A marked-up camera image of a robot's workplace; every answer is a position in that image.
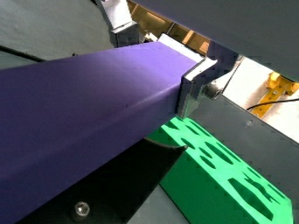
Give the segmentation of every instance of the bolt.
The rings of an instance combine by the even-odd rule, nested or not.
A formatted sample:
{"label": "bolt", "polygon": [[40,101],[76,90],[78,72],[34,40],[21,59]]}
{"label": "bolt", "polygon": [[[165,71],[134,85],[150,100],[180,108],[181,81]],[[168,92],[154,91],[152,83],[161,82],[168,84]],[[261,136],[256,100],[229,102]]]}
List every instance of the bolt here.
{"label": "bolt", "polygon": [[250,127],[252,126],[252,121],[249,120],[249,121],[246,121],[246,123],[245,123],[245,128],[246,127]]}
{"label": "bolt", "polygon": [[80,201],[70,212],[70,218],[74,221],[82,221],[89,215],[89,204],[84,201]]}

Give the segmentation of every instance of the wire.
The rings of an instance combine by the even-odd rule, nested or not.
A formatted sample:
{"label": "wire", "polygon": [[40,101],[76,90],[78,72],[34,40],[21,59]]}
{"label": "wire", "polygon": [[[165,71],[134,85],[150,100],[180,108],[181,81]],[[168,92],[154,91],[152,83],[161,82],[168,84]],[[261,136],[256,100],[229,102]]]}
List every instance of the wire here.
{"label": "wire", "polygon": [[228,82],[226,82],[224,88],[222,88],[221,91],[220,91],[221,94],[224,93],[224,91],[225,91],[225,89],[226,89],[226,86],[228,86],[228,84],[229,84],[229,82],[230,82],[230,80],[232,80],[232,77],[233,77],[236,71],[238,70],[238,66],[240,66],[240,64],[241,64],[241,63],[237,64],[237,67],[236,67],[236,69],[234,69],[232,75],[230,75],[229,78],[228,78]]}
{"label": "wire", "polygon": [[284,100],[284,101],[268,101],[268,102],[262,102],[262,103],[258,103],[258,104],[250,106],[249,108],[246,108],[246,110],[250,110],[250,109],[253,109],[258,106],[264,106],[266,104],[274,104],[274,103],[280,103],[280,102],[297,102],[297,101],[299,101],[299,98],[294,98],[292,100]]}

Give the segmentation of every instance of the green plastic part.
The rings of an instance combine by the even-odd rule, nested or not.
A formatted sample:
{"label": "green plastic part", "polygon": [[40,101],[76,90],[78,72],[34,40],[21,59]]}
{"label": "green plastic part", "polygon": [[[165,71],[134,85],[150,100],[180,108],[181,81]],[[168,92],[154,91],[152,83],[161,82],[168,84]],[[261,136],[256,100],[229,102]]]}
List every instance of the green plastic part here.
{"label": "green plastic part", "polygon": [[161,186],[190,224],[293,223],[290,200],[192,119],[148,137],[189,146]]}

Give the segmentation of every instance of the metal bracket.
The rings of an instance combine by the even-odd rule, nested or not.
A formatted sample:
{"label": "metal bracket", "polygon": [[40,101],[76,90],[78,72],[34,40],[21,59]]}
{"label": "metal bracket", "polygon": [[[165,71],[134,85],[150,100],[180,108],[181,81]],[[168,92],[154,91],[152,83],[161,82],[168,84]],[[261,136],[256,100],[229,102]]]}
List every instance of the metal bracket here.
{"label": "metal bracket", "polygon": [[220,91],[212,81],[226,74],[238,65],[241,56],[222,45],[209,42],[206,57],[181,77],[177,99],[177,116],[182,119],[198,107],[200,98],[206,95],[214,99]]}

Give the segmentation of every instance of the black surface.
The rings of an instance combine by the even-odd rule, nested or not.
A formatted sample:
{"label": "black surface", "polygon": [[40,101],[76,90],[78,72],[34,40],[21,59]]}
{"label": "black surface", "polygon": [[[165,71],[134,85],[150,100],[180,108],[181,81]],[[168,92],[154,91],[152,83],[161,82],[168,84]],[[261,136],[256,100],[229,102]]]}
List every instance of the black surface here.
{"label": "black surface", "polygon": [[17,223],[74,223],[78,201],[90,209],[80,223],[126,223],[184,150],[141,140]]}
{"label": "black surface", "polygon": [[97,5],[97,2],[96,2],[96,0],[89,0],[94,5]]}

